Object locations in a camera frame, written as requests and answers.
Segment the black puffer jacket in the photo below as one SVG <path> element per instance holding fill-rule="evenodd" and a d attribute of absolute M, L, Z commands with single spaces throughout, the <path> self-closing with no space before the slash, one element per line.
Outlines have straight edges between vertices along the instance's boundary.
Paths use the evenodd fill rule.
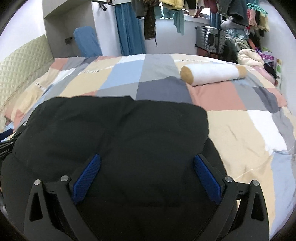
<path fill-rule="evenodd" d="M 202 154 L 226 170 L 208 137 L 206 111 L 131 97 L 56 97 L 40 104 L 2 163 L 9 220 L 23 230 L 33 182 L 101 167 L 76 208 L 100 240 L 194 240 L 216 209 L 194 170 Z"/>

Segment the cream quilted headboard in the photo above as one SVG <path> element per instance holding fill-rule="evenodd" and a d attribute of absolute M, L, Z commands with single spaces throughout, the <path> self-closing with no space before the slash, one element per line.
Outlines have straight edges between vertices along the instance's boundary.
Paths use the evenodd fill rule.
<path fill-rule="evenodd" d="M 1 111 L 54 62 L 48 40 L 42 35 L 16 49 L 1 61 Z"/>

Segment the patchwork pastel bed quilt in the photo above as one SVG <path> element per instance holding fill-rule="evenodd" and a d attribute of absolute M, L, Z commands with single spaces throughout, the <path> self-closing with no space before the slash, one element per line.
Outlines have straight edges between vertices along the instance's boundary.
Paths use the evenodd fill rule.
<path fill-rule="evenodd" d="M 295 116 L 253 68 L 240 80 L 192 87 L 180 79 L 181 68 L 191 63 L 227 64 L 185 54 L 57 58 L 1 111 L 1 130 L 17 128 L 39 104 L 57 96 L 130 96 L 200 106 L 228 175 L 261 184 L 274 237 L 295 210 Z"/>

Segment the blue folded board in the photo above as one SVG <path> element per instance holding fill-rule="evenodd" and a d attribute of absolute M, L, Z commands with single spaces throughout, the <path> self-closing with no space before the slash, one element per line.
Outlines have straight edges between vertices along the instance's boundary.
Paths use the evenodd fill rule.
<path fill-rule="evenodd" d="M 103 55 L 93 27 L 76 28 L 73 36 L 82 57 L 89 58 Z"/>

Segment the white roll bolster pillow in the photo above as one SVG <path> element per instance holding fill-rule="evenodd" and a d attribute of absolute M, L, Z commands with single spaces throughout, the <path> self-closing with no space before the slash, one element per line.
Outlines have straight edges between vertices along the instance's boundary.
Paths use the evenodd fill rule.
<path fill-rule="evenodd" d="M 181 68 L 181 79 L 192 85 L 205 85 L 229 80 L 245 78 L 247 69 L 242 65 L 197 63 Z"/>

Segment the blue curtain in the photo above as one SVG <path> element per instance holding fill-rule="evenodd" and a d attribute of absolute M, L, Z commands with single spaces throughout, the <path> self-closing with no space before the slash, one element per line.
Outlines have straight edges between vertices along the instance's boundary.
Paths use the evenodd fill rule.
<path fill-rule="evenodd" d="M 131 3 L 117 4 L 114 8 L 122 56 L 145 54 L 141 25 Z"/>

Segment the cream folded blanket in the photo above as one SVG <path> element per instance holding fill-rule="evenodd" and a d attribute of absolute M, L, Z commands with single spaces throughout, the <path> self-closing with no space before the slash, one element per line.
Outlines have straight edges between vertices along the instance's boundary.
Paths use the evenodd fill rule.
<path fill-rule="evenodd" d="M 262 57 L 256 51 L 251 49 L 240 50 L 237 54 L 237 62 L 240 65 L 264 68 L 264 61 Z"/>

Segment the grey ribbed suitcase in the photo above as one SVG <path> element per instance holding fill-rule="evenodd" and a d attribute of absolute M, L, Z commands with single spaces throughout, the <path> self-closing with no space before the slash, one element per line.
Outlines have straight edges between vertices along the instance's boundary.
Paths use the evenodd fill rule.
<path fill-rule="evenodd" d="M 225 31 L 210 26 L 196 27 L 196 47 L 209 53 L 222 54 L 225 34 Z"/>

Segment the dark denim jacket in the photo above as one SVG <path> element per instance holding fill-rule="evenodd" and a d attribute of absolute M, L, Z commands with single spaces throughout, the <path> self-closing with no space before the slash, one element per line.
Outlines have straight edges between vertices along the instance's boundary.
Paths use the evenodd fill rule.
<path fill-rule="evenodd" d="M 245 0 L 218 0 L 218 13 L 231 16 L 233 22 L 248 27 L 247 2 Z"/>

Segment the yellow fleece jacket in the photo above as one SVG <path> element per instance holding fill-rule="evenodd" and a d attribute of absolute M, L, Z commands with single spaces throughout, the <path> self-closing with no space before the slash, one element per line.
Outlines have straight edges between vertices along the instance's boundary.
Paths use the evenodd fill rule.
<path fill-rule="evenodd" d="M 160 0 L 159 2 L 162 3 L 164 7 L 173 10 L 182 10 L 184 6 L 184 0 Z"/>

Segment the green clip hanger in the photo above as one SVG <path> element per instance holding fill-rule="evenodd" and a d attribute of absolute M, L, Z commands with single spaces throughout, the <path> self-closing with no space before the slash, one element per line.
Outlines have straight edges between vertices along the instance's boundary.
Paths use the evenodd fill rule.
<path fill-rule="evenodd" d="M 255 10 L 255 11 L 258 11 L 258 12 L 264 14 L 264 15 L 267 15 L 267 14 L 268 14 L 267 11 L 265 11 L 262 7 L 260 7 L 260 6 L 256 5 L 256 4 L 248 3 L 248 4 L 247 4 L 247 7 L 248 7 L 249 9 L 253 9 L 253 10 Z"/>

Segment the grey wall cabinet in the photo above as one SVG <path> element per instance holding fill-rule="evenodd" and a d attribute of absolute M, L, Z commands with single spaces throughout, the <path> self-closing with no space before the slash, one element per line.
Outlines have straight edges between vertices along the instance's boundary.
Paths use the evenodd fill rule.
<path fill-rule="evenodd" d="M 103 56 L 120 56 L 115 7 L 107 1 L 42 1 L 46 36 L 55 58 L 81 56 L 76 28 L 90 26 Z"/>

